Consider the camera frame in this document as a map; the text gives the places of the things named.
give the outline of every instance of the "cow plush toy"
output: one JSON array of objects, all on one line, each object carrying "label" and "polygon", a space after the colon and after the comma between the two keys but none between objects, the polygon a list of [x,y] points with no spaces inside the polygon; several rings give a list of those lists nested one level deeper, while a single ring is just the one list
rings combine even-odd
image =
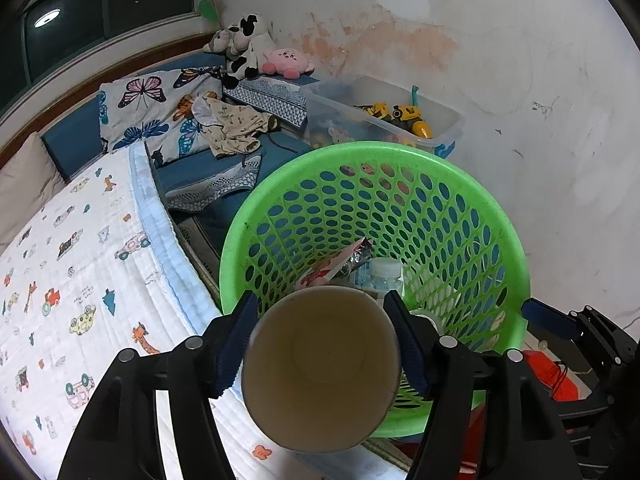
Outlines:
[{"label": "cow plush toy", "polygon": [[266,20],[260,14],[248,14],[225,30],[219,30],[203,50],[224,54],[226,74],[222,84],[233,89],[245,78],[256,77],[267,62],[266,52],[276,48]]}]

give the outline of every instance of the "pink plush toy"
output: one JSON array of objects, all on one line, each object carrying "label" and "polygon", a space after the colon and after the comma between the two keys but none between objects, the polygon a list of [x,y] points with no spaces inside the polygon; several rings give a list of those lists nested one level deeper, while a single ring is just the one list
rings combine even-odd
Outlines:
[{"label": "pink plush toy", "polygon": [[300,74],[314,70],[313,64],[295,48],[265,50],[264,55],[267,62],[262,66],[262,72],[265,74],[278,73],[287,79],[298,79]]}]

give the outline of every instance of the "white bottle cap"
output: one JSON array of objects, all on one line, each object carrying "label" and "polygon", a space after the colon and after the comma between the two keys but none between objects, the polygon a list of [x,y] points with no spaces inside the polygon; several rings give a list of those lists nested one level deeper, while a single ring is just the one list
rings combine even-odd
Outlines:
[{"label": "white bottle cap", "polygon": [[399,278],[402,276],[402,262],[394,258],[372,258],[369,269],[372,276],[380,278]]}]

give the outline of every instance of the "clear bottle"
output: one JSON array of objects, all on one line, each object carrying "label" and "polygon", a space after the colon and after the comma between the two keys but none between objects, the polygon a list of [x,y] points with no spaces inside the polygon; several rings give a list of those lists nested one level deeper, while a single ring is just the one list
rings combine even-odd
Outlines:
[{"label": "clear bottle", "polygon": [[383,294],[397,290],[402,296],[402,262],[394,258],[372,258],[369,261],[370,288]]}]

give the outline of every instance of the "butterfly pillow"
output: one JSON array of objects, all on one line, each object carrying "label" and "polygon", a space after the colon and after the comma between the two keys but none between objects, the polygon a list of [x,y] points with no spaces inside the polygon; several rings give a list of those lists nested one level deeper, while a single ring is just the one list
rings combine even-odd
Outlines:
[{"label": "butterfly pillow", "polygon": [[220,67],[178,68],[118,79],[98,92],[103,150],[145,140],[157,168],[209,145],[191,105],[222,96]]}]

